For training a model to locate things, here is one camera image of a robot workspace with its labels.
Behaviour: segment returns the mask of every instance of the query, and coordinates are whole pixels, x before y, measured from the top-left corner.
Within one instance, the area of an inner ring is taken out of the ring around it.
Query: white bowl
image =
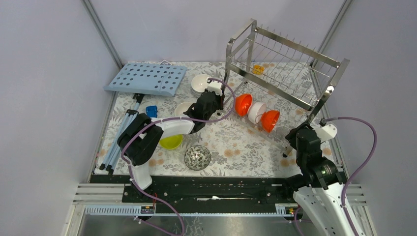
[[[202,92],[196,92],[194,89],[191,88],[191,94],[193,94],[195,97],[200,97]]]
[[[191,81],[191,88],[195,92],[199,92],[199,93],[204,92],[204,90],[207,89],[207,86],[208,86],[207,84],[208,78],[210,78],[210,75],[206,75],[206,74],[195,76],[193,80]]]
[[[192,102],[183,102],[181,104],[179,104],[177,106],[177,108],[175,108],[175,116],[179,117],[181,115],[183,115],[184,112],[186,112],[188,110],[188,108],[191,106],[191,104],[193,104]]]
[[[262,117],[262,114],[267,111],[267,105],[265,102],[255,102],[249,107],[248,118],[250,122],[257,124]]]

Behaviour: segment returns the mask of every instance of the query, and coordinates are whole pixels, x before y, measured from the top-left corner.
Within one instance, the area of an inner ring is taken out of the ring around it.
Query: small blue block
[[[158,107],[157,106],[146,107],[146,115],[148,117],[158,118]]]

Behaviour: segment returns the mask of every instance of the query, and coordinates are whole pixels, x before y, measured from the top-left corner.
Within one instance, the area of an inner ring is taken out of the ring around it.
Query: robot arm
[[[203,120],[209,120],[213,113],[223,109],[224,94],[221,83],[208,81],[208,88],[193,103],[181,118],[194,118],[201,121],[174,119],[152,125],[139,135],[126,149],[125,155],[131,162],[133,178],[139,187],[146,189],[152,179],[149,175],[148,161],[152,157],[159,140],[177,134],[192,134],[205,126]],[[117,144],[124,149],[126,144],[140,130],[159,118],[149,118],[146,114],[138,114],[125,131],[119,136]]]
[[[332,124],[313,129],[303,123],[290,131],[286,139],[297,150],[297,164],[302,174],[286,179],[284,195],[293,196],[320,235],[352,236],[355,234],[343,208],[347,208],[349,215],[354,214],[347,199],[342,206],[345,182],[336,165],[323,157],[320,149],[320,144],[334,138],[336,133],[337,128]],[[355,217],[352,223],[360,236],[365,235]]]

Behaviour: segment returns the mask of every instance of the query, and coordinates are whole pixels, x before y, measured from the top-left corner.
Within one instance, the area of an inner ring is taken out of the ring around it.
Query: wire rack
[[[251,19],[228,43],[225,82],[230,71],[234,71],[266,92],[309,111],[310,123],[334,91],[348,63],[347,59],[338,62],[315,48],[309,49],[308,44],[303,46],[301,41],[295,43],[295,39],[258,27],[256,20]]]
[[[310,49],[308,44],[303,46],[301,41],[296,43],[281,33],[258,27],[251,19],[227,45],[224,81],[228,81],[231,71],[243,76],[235,94],[251,94],[253,102],[265,102],[267,111],[278,110],[281,117],[271,133],[246,116],[233,117],[271,143],[286,146],[285,135],[302,122],[313,121],[348,64],[347,59],[338,62]]]

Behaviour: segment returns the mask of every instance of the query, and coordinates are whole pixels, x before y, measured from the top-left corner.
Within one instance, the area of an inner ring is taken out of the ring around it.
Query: metal floor
[[[174,216],[154,216],[148,220],[164,229],[179,234],[180,224]],[[284,223],[282,217],[184,217],[186,236],[298,236],[295,225]],[[305,236],[317,236],[311,223],[300,223]],[[131,216],[85,215],[81,236],[166,236],[145,224],[138,224]]]

